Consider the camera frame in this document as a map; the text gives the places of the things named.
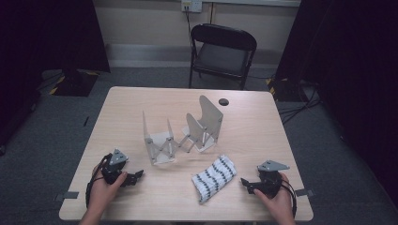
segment white wall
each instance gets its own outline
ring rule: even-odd
[[[190,46],[188,24],[180,1],[94,0],[105,44]],[[297,7],[203,3],[202,13],[191,13],[191,27],[212,21],[246,30],[258,50],[282,55]]]

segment white and black striped towel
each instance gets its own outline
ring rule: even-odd
[[[217,158],[207,170],[192,177],[199,192],[199,203],[205,203],[237,174],[234,163],[225,155]]]

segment human hand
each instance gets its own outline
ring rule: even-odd
[[[289,183],[286,175],[281,173],[284,182]],[[285,188],[280,188],[277,195],[270,199],[267,195],[258,189],[255,189],[254,194],[263,202],[271,215],[280,225],[296,224],[292,212],[291,195]]]
[[[97,172],[92,184],[90,193],[90,203],[88,205],[87,211],[85,212],[80,224],[98,224],[102,216],[103,211],[107,208],[108,204],[115,198],[117,191],[120,186],[126,180],[127,172],[122,172],[115,182],[111,185],[106,183],[103,179],[100,170]]]

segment chair backrest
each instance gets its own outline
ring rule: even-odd
[[[216,24],[199,24],[191,30],[191,40],[244,51],[255,51],[257,41],[246,31]]]

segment white plastic stand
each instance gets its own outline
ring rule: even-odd
[[[174,141],[173,131],[170,126],[170,121],[167,120],[167,125],[169,128],[168,131],[150,135],[147,131],[144,112],[143,112],[143,120],[144,120],[145,145],[152,165],[174,161],[178,142]]]
[[[216,144],[219,139],[223,114],[207,97],[200,96],[199,102],[202,108],[202,118],[195,120],[190,113],[187,113],[188,126],[182,129],[185,138],[180,145],[186,140],[190,140],[192,146],[195,146],[199,152],[203,152]]]
[[[145,113],[143,112],[145,145],[152,165],[174,161],[177,148],[189,153],[195,146],[199,152],[203,152],[217,142],[223,114],[207,97],[200,96],[199,102],[202,108],[202,118],[195,120],[190,113],[187,113],[188,126],[182,129],[185,137],[180,143],[174,140],[168,119],[168,131],[149,134],[146,127]],[[186,140],[191,142],[189,148],[182,147]]]

